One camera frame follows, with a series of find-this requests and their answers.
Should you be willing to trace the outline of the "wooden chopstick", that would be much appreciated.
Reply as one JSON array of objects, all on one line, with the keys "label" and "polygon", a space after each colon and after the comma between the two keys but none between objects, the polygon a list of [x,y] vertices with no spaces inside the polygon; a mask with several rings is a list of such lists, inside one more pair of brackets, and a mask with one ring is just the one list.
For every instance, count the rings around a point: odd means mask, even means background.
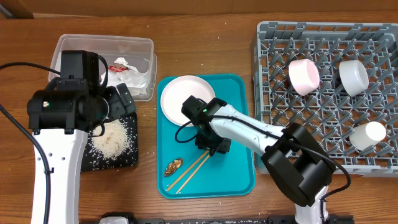
[{"label": "wooden chopstick", "polygon": [[208,151],[205,151],[195,162],[193,162],[168,188],[170,191],[177,183],[179,183],[193,168],[197,168],[204,158],[209,155]]},{"label": "wooden chopstick", "polygon": [[191,179],[195,176],[195,174],[201,169],[203,164],[210,158],[210,155],[207,155],[204,160],[201,161],[201,163],[198,165],[198,167],[190,174],[190,176],[187,178],[187,180],[180,186],[180,188],[177,190],[176,195],[178,195],[181,190],[191,181]]}]

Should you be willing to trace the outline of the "white napkin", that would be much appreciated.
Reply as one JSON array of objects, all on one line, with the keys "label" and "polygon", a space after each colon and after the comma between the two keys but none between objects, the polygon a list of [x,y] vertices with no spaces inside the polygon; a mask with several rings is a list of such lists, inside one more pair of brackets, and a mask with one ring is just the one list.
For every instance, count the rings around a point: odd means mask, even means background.
[{"label": "white napkin", "polygon": [[124,57],[117,58],[113,63],[123,64],[129,70],[114,73],[108,69],[107,86],[117,86],[118,84],[125,83],[131,91],[132,96],[146,94],[150,81],[150,73],[148,71],[144,73],[140,72],[135,66],[129,65]]}]

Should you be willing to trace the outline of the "red snack wrapper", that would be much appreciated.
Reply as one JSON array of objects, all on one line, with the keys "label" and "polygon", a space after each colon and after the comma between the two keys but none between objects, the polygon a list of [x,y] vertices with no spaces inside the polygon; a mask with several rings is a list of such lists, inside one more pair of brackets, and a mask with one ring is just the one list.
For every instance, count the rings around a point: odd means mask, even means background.
[{"label": "red snack wrapper", "polygon": [[123,72],[125,70],[129,70],[128,67],[124,66],[123,64],[119,64],[119,63],[112,63],[109,67],[108,67],[109,71],[112,71],[114,73],[119,73],[119,72]]}]

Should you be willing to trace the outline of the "brown food scrap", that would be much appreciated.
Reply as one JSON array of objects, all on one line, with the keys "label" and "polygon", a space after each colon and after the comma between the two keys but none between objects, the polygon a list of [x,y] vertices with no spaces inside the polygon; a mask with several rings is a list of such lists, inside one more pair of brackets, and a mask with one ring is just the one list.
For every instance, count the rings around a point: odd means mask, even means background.
[{"label": "brown food scrap", "polygon": [[173,160],[166,168],[164,172],[165,177],[169,177],[174,174],[183,165],[183,159]]}]

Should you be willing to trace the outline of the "large white plate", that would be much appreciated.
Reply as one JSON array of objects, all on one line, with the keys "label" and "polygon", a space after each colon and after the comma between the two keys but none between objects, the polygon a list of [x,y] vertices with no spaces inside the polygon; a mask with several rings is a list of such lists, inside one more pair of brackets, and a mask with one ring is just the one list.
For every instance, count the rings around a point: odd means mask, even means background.
[{"label": "large white plate", "polygon": [[165,117],[173,124],[181,126],[188,122],[181,110],[183,102],[190,96],[209,103],[216,95],[207,81],[193,75],[177,77],[162,90],[160,106]]}]

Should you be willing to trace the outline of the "pink bowl with crumbs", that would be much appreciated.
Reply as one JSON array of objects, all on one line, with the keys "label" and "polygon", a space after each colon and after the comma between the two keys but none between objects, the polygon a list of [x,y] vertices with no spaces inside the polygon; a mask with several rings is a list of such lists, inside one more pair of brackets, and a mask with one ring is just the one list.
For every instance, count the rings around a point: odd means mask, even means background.
[{"label": "pink bowl with crumbs", "polygon": [[320,76],[317,66],[309,59],[291,61],[289,80],[294,90],[299,95],[305,96],[319,87]]}]

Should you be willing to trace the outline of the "small white cup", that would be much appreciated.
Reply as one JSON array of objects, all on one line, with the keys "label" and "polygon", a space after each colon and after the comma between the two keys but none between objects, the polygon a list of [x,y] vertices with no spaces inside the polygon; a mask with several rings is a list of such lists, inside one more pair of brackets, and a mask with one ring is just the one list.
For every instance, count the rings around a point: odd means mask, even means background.
[{"label": "small white cup", "polygon": [[350,143],[362,151],[375,146],[386,137],[386,128],[379,122],[371,121],[355,127],[354,133],[349,136]]}]

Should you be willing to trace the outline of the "grey-green ceramic bowl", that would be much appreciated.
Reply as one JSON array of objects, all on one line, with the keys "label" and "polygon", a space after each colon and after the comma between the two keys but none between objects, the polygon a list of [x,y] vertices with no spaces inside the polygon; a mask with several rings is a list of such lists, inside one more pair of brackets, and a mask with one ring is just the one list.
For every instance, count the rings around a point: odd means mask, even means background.
[{"label": "grey-green ceramic bowl", "polygon": [[339,64],[339,73],[341,83],[349,96],[356,96],[368,89],[368,73],[359,60],[342,61]]}]

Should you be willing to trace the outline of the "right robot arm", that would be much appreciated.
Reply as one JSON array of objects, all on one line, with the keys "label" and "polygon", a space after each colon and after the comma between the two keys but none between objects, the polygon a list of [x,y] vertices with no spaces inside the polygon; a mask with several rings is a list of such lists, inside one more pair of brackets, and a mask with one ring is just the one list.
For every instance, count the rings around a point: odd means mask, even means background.
[{"label": "right robot arm", "polygon": [[260,122],[219,98],[206,103],[190,96],[182,113],[197,129],[198,147],[214,152],[225,141],[236,141],[259,155],[279,190],[295,204],[297,223],[326,223],[324,197],[336,166],[306,128]]}]

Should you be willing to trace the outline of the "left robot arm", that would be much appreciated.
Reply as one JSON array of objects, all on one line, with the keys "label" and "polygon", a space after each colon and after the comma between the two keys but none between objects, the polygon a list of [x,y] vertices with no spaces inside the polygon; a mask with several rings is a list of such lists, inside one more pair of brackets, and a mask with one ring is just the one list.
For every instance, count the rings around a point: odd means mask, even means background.
[{"label": "left robot arm", "polygon": [[78,223],[80,173],[123,166],[136,113],[123,83],[103,89],[53,80],[28,102],[35,149],[32,223]]}]

